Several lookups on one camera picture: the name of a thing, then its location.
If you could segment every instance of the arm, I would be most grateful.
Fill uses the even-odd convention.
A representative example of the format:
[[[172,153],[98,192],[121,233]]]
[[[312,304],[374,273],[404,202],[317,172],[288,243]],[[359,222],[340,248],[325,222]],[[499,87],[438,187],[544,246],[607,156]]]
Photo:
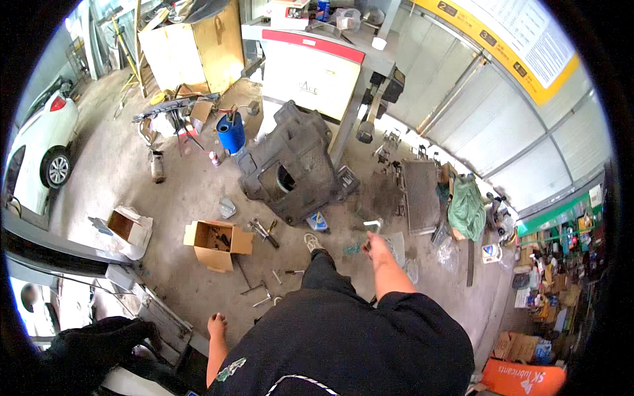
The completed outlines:
[[[370,249],[368,250],[366,248],[368,244],[365,244],[363,251],[372,260],[377,300],[380,301],[384,295],[391,291],[416,293],[416,288],[396,260],[394,260],[385,240],[379,235],[368,231],[368,242],[371,246]]]
[[[224,358],[229,350],[224,340],[227,331],[227,322],[224,316],[218,312],[209,318],[207,330],[209,330],[209,361],[207,362],[207,388],[211,386],[223,365]]]

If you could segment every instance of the green cloth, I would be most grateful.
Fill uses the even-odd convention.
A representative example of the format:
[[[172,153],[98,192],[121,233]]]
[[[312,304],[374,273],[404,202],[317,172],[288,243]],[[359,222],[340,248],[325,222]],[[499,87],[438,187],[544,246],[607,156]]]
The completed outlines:
[[[476,181],[467,177],[456,177],[453,182],[453,198],[447,216],[449,225],[470,240],[477,241],[486,222],[484,204],[480,199]]]

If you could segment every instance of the hand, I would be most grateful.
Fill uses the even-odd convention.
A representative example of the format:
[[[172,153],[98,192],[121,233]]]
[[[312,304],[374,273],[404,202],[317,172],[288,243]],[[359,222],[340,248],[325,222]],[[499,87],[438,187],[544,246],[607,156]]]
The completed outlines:
[[[222,340],[227,332],[227,320],[220,312],[211,316],[207,321],[207,330],[209,331],[209,340]]]
[[[384,260],[392,257],[390,248],[387,247],[385,239],[375,233],[367,232],[368,240],[361,247],[363,252],[372,260],[372,264],[380,264]]]

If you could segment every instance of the shoe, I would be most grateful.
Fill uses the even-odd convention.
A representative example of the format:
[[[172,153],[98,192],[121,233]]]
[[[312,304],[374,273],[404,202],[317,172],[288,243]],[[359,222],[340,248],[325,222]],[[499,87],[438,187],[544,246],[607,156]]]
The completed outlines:
[[[304,235],[304,242],[306,243],[308,250],[311,252],[315,249],[323,249],[323,246],[319,243],[319,240],[313,233],[306,233]]]

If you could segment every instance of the concrete floor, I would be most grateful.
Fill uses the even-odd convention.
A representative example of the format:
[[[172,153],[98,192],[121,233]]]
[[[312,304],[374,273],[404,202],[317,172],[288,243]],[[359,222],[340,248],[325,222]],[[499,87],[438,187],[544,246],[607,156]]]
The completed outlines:
[[[160,295],[169,307],[206,334],[207,319],[216,312],[228,317],[228,344],[236,344],[249,330],[253,320],[262,316],[271,303],[257,308],[252,304],[262,300],[262,289],[241,296],[247,283],[240,269],[233,273],[219,274],[207,270],[199,263],[191,246],[183,245],[185,225],[193,220],[220,219],[219,201],[228,197],[235,203],[238,213],[230,220],[242,227],[249,219],[258,217],[263,223],[271,222],[275,215],[263,203],[249,201],[241,192],[237,180],[240,171],[231,159],[214,168],[205,153],[192,143],[181,145],[182,158],[173,137],[157,138],[159,150],[164,150],[164,169],[167,179],[163,184],[152,183],[148,149],[131,123],[133,115],[148,106],[135,87],[127,95],[122,114],[113,119],[119,105],[121,86],[127,80],[127,70],[114,71],[98,82],[92,82],[78,102],[80,120],[78,138],[73,148],[74,169],[68,183],[58,193],[51,209],[49,230],[52,233],[85,245],[113,250],[110,237],[100,234],[88,217],[107,219],[118,205],[136,208],[144,216],[153,217],[153,234],[141,259],[139,274],[142,280]],[[151,82],[148,92],[157,86]],[[249,103],[257,100],[259,88],[247,80],[237,82],[223,98],[222,107],[233,103]],[[261,115],[245,119],[247,139],[252,139],[261,123]],[[206,150],[220,148],[214,126],[217,119],[210,119],[203,128],[199,141]],[[377,191],[374,171],[380,169],[370,153],[380,144],[376,139],[371,145],[357,142],[353,136],[348,141],[343,163],[350,166],[361,179],[363,191]],[[398,157],[407,156],[402,148]],[[353,214],[358,196],[348,201],[329,205],[323,213],[332,230],[330,235],[319,235],[325,248],[333,255],[337,268],[343,275],[352,277],[359,295],[369,300],[374,296],[372,267],[365,255],[344,255],[343,248],[355,242],[363,242],[361,220]],[[365,208],[372,214],[380,214],[385,208]],[[281,244],[279,250],[268,243],[254,240],[253,255],[240,256],[245,276],[250,284],[264,280],[274,296],[299,288],[300,275],[284,274],[285,270],[305,269],[309,252],[302,241],[308,227],[289,227],[281,219],[275,228],[275,237]],[[420,262],[417,288],[439,303],[469,334],[474,346],[476,368],[482,368],[495,341],[510,291],[510,271],[498,264],[484,265],[475,258],[474,285],[466,287],[467,243],[460,248],[457,274],[443,269],[438,263],[430,236],[410,237],[407,221],[395,217],[384,233],[403,231],[409,256]],[[278,271],[283,281],[279,285],[271,270]]]

